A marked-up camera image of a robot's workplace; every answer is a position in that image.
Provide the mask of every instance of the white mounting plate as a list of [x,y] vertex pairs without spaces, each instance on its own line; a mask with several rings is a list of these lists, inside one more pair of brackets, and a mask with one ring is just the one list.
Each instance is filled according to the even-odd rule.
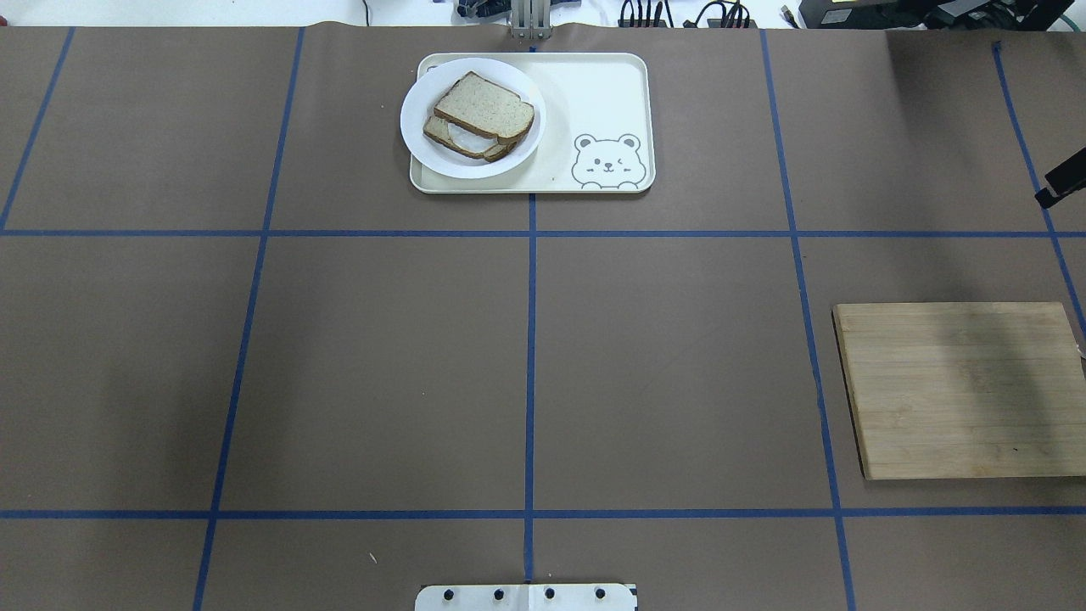
[[626,584],[427,586],[415,598],[415,611],[636,611],[636,591]]
[[427,193],[641,192],[656,179],[648,68],[637,55],[437,53],[419,63],[418,77],[432,66],[462,58],[498,60],[527,74],[539,86],[546,102],[546,129],[539,148],[523,163],[489,178],[442,176],[413,155],[411,180],[418,190]]

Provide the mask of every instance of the blue tape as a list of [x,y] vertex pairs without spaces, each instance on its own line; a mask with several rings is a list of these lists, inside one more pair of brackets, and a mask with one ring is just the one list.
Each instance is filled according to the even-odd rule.
[[279,182],[279,168],[282,165],[282,151],[287,145],[287,131],[290,128],[290,111],[294,99],[294,88],[298,85],[298,66],[302,59],[302,43],[305,41],[305,28],[298,28],[298,41],[294,44],[294,61],[290,68],[290,84],[287,86],[287,101],[282,110],[282,123],[279,126],[279,143],[276,147],[275,163],[272,167],[272,180],[268,183],[267,203],[264,208],[264,228],[260,245],[256,249],[256,263],[253,266],[253,280],[249,289],[249,304],[245,308],[245,323],[241,331],[241,345],[238,347],[238,365],[233,372],[233,386],[230,390],[230,407],[226,415],[226,427],[223,431],[223,445],[219,449],[218,468],[215,472],[215,488],[212,493],[211,518],[207,520],[207,531],[204,535],[203,553],[200,557],[200,573],[197,576],[195,595],[192,610],[200,611],[203,607],[204,588],[207,585],[207,571],[211,567],[211,552],[215,545],[215,526],[218,519],[219,505],[223,500],[223,484],[226,481],[226,464],[230,456],[230,443],[233,440],[233,423],[238,415],[238,400],[241,397],[241,381],[245,372],[245,357],[249,353],[249,339],[253,330],[253,316],[256,313],[256,296],[260,293],[261,273],[264,268],[264,256],[267,252],[268,229],[272,227],[272,213],[275,208],[276,189]]
[[[920,231],[869,229],[542,229],[538,238],[1014,238],[1049,239],[1052,231]],[[0,229],[9,237],[261,237],[274,238],[527,238],[527,230],[502,229]],[[1055,231],[1060,238],[1086,238],[1086,231]]]
[[[1026,171],[1030,174],[1030,183],[1033,186],[1033,192],[1035,193],[1040,190],[1040,181],[1037,179],[1037,171],[1033,166],[1033,156],[1030,154],[1030,147],[1025,143],[1025,136],[1022,133],[1022,126],[1019,124],[1018,112],[1014,110],[1014,100],[1011,99],[1011,89],[1007,84],[1001,41],[996,41],[992,46],[992,59],[996,63],[996,75],[999,77],[999,88],[1003,92],[1003,103],[1007,104],[1007,114],[1010,116],[1011,127],[1014,129],[1014,137],[1018,139],[1019,149],[1022,151],[1022,160],[1025,162]],[[1063,283],[1066,285],[1068,294],[1071,297],[1075,319],[1078,321],[1078,331],[1083,336],[1086,336],[1086,316],[1083,315],[1082,304],[1078,302],[1078,291],[1075,290],[1075,282],[1071,278],[1071,270],[1068,267],[1066,259],[1063,257],[1063,246],[1060,245],[1060,237],[1056,231],[1056,224],[1052,221],[1052,215],[1049,214],[1048,209],[1041,208],[1040,213],[1045,218],[1045,226],[1048,227],[1048,236],[1052,241],[1052,250],[1056,252],[1060,272],[1063,275]]]
[[815,329],[811,324],[810,302],[807,298],[807,279],[804,275],[803,254],[799,250],[799,233],[796,227],[795,209],[792,205],[792,184],[788,181],[788,166],[784,156],[784,138],[781,133],[781,118],[776,107],[776,91],[773,86],[773,67],[769,54],[769,40],[766,30],[758,30],[761,36],[761,58],[766,68],[766,89],[769,94],[769,111],[773,119],[773,138],[776,141],[776,162],[781,173],[781,189],[784,192],[784,208],[788,217],[788,230],[792,232],[792,257],[796,266],[796,282],[799,288],[799,305],[804,315],[804,330],[807,334],[807,354],[811,364],[811,375],[815,378],[815,392],[818,398],[819,421],[822,429],[822,453],[825,457],[826,478],[830,482],[830,499],[837,512],[834,524],[837,531],[837,555],[841,560],[841,575],[845,586],[845,600],[849,611],[856,611],[856,594],[853,588],[853,569],[848,559],[848,544],[845,538],[845,522],[841,517],[841,495],[837,492],[837,469],[833,460],[833,443],[830,440],[830,419],[825,412],[825,396],[822,392],[822,372],[818,364],[818,347],[815,344]]
[[0,520],[207,520],[210,511],[5,509]]
[[26,147],[23,148],[23,156],[18,160],[18,167],[15,168],[15,177],[12,178],[11,188],[8,190],[8,199],[4,201],[3,211],[0,212],[0,229],[3,229],[8,224],[11,206],[15,203],[15,195],[18,193],[18,184],[23,181],[23,171],[26,170],[26,164],[30,161],[30,151],[34,150],[34,142],[38,139],[41,122],[46,118],[46,110],[49,107],[49,101],[53,98],[56,81],[60,80],[61,69],[64,67],[64,60],[67,59],[68,49],[72,48],[73,37],[75,37],[75,27],[70,27],[67,36],[64,37],[64,44],[61,47],[61,54],[56,58],[56,65],[53,66],[53,75],[49,79],[46,94],[42,96],[41,105],[38,106],[38,115],[34,117],[30,135],[26,138]]
[[[956,515],[1086,515],[1086,506],[872,507],[767,509],[538,509],[534,520],[763,520],[831,518],[924,518]],[[209,520],[210,511],[160,510],[0,510],[0,520]],[[216,521],[416,521],[525,520],[520,509],[434,510],[220,510]]]
[[525,583],[534,573],[535,524],[535,272],[538,226],[535,193],[528,195],[528,365],[525,398]]

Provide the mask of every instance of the table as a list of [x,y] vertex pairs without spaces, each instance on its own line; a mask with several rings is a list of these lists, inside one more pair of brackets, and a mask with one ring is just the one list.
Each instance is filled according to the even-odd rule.
[[645,59],[646,193],[412,189],[413,69],[502,27],[0,36],[0,607],[1079,608],[1086,482],[866,482],[831,308],[1060,301],[1081,341],[1086,201],[1032,193],[1086,40],[539,50]]

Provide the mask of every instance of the metal bracket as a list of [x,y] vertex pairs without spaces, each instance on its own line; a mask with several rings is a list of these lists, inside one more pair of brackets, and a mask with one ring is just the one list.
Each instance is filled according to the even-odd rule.
[[637,588],[626,584],[428,586],[415,611],[636,611]]
[[551,0],[513,0],[509,30],[514,38],[551,38]]

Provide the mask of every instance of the white plate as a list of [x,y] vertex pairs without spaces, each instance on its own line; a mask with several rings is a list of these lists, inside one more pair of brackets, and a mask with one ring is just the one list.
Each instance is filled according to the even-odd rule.
[[[433,104],[468,72],[516,91],[520,99],[535,106],[535,120],[525,139],[513,152],[494,163],[464,156],[422,133]],[[407,91],[400,109],[400,132],[415,158],[430,169],[453,178],[487,178],[513,169],[535,152],[545,128],[546,105],[543,93],[532,79],[505,62],[483,58],[464,58],[431,67]]]

